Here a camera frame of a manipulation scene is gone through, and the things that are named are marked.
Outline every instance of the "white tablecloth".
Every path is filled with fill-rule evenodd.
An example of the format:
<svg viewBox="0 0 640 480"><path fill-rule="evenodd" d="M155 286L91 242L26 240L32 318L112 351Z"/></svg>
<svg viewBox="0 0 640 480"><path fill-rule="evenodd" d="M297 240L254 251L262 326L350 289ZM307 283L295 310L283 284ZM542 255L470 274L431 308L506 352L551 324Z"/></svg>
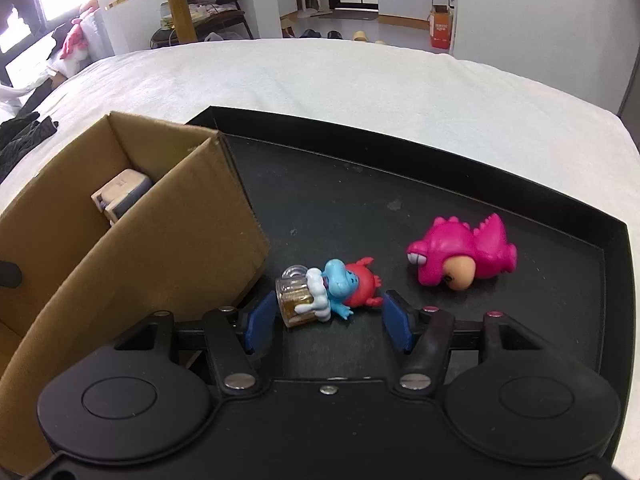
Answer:
<svg viewBox="0 0 640 480"><path fill-rule="evenodd" d="M640 297L640 156L620 120L489 66L392 46L226 41L99 61L39 108L60 122L59 131L0 185L0 211L46 162L109 111L183 123L209 105L382 132L480 160L573 196L628 225ZM615 459L632 478L640 477L639 386L636 371Z"/></svg>

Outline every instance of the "doormat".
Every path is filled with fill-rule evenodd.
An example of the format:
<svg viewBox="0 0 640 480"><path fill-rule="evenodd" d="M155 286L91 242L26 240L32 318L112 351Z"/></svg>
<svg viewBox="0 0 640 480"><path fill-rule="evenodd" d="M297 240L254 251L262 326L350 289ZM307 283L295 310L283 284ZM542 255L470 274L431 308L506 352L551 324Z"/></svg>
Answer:
<svg viewBox="0 0 640 480"><path fill-rule="evenodd" d="M333 18L334 20L376 20L377 12L368 12L366 10L334 10L331 14L324 14L318 18Z"/></svg>

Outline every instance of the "orange box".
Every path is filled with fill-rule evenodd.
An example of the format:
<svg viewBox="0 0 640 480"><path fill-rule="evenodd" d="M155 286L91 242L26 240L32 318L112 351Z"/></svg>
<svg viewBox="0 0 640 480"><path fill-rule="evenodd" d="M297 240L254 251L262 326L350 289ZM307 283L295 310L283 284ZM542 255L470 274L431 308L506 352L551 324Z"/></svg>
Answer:
<svg viewBox="0 0 640 480"><path fill-rule="evenodd" d="M449 48L451 44L451 16L446 5L436 5L429 15L431 46Z"/></svg>

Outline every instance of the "floor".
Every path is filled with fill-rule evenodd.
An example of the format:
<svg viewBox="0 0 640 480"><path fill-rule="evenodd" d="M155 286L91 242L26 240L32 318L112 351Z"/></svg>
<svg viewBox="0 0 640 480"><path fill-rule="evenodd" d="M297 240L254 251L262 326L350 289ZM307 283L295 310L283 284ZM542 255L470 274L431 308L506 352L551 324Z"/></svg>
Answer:
<svg viewBox="0 0 640 480"><path fill-rule="evenodd" d="M350 40L353 33L363 30L369 41L382 40L386 44L426 50L435 54L447 53L447 50L433 48L429 40L429 31L419 28L399 27L398 25L387 25L375 20L334 20L332 18L303 18L294 22L293 30L296 36L300 36L305 30L312 28L320 32L323 38L330 30L337 30L345 40Z"/></svg>

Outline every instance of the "table leg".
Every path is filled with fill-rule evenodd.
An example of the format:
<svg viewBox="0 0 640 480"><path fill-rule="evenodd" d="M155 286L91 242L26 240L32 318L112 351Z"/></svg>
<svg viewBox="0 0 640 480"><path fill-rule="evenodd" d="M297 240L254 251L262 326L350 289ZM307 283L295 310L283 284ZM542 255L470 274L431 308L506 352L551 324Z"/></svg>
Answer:
<svg viewBox="0 0 640 480"><path fill-rule="evenodd" d="M196 31L191 21L187 0L168 0L171 16L174 18L175 33L180 43L195 43L198 41Z"/></svg>

